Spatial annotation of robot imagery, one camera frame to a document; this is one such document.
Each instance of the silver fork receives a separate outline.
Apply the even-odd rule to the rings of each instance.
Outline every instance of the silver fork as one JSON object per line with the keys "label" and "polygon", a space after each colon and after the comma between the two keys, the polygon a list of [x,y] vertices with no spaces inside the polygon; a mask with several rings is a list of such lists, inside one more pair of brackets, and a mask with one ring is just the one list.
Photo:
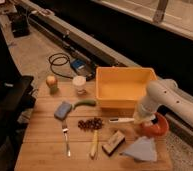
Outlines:
{"label": "silver fork", "polygon": [[69,146],[69,142],[68,142],[68,127],[67,127],[67,124],[66,124],[65,120],[62,121],[62,131],[63,131],[64,136],[65,136],[66,153],[67,153],[67,156],[70,157],[71,156],[71,151],[70,151],[70,146]]}

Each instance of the orange bowl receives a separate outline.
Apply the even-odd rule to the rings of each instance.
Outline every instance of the orange bowl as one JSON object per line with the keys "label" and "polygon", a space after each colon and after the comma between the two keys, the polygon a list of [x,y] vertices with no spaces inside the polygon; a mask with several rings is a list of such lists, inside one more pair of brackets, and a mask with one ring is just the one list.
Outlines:
{"label": "orange bowl", "polygon": [[145,124],[141,124],[142,132],[147,137],[157,137],[165,135],[169,130],[169,124],[164,116],[160,113],[155,114],[158,122],[156,124],[146,126]]}

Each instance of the cucumber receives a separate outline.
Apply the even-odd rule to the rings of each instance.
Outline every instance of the cucumber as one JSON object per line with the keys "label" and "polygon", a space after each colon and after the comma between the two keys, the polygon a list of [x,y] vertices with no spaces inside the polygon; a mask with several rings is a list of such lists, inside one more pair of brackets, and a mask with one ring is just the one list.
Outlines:
{"label": "cucumber", "polygon": [[96,106],[96,101],[93,99],[84,99],[84,100],[80,100],[78,102],[76,102],[73,105],[73,109],[76,109],[77,106],[81,106],[81,105],[85,105],[85,106]]}

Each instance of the cup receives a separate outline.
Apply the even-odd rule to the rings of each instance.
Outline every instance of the cup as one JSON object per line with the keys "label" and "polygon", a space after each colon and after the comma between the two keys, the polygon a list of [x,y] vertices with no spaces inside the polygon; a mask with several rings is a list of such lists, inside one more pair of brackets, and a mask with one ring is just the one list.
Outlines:
{"label": "cup", "polygon": [[72,80],[72,84],[78,94],[85,93],[86,78],[84,76],[75,76]]}

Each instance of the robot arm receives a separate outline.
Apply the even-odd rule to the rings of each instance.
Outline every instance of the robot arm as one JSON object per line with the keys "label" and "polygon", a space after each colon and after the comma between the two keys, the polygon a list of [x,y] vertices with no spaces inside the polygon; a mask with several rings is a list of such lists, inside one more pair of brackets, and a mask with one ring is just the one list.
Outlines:
{"label": "robot arm", "polygon": [[134,112],[134,122],[153,120],[158,108],[164,105],[193,127],[193,103],[178,95],[177,89],[176,82],[171,79],[149,82],[146,96],[138,102]]}

